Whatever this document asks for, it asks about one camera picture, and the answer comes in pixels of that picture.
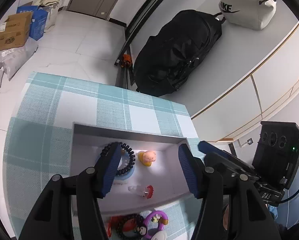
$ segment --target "brown cardboard box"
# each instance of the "brown cardboard box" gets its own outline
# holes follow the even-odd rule
[[[9,15],[0,25],[0,50],[24,46],[33,12]]]

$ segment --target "screw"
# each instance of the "screw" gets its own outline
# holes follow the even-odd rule
[[[214,172],[214,169],[212,167],[205,167],[205,171],[207,173],[213,173]]]
[[[52,179],[52,181],[58,181],[60,179],[60,175],[56,174],[51,179]]]
[[[240,175],[240,179],[241,179],[242,181],[247,181],[247,180],[248,180],[248,177],[247,177],[247,175],[245,175],[245,174],[241,174],[241,175]]]
[[[95,172],[94,167],[89,167],[89,168],[86,169],[87,174],[93,174],[94,172]]]

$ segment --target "tiled floor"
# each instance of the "tiled floor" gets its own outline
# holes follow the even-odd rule
[[[0,88],[0,217],[10,236],[3,195],[3,148],[11,113],[32,71],[115,85],[116,57],[125,42],[124,28],[91,16],[61,11],[56,25],[38,41],[36,53],[11,81],[3,76]]]

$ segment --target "green and white checkered tablecloth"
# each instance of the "green and white checkered tablecloth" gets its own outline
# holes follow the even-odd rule
[[[186,137],[193,155],[202,157],[185,106],[118,87],[33,72],[16,103],[4,148],[4,195],[16,237],[51,176],[69,176],[73,122]],[[190,197],[161,208],[173,218],[166,226],[168,240],[187,239],[200,201]],[[79,228],[73,226],[75,239],[80,239]]]

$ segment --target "open gray box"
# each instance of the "open gray box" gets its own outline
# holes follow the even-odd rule
[[[168,204],[189,194],[189,189],[178,160],[178,147],[187,143],[186,138],[115,130],[74,123],[71,150],[70,175],[78,175],[87,167],[94,166],[102,149],[111,142],[122,141],[136,155],[133,175],[126,184],[113,184],[104,199],[99,199],[102,215],[131,214]],[[139,151],[156,151],[156,161],[145,167],[137,158]],[[146,199],[128,191],[128,186],[152,185],[154,194]],[[76,201],[72,211],[77,214]]]

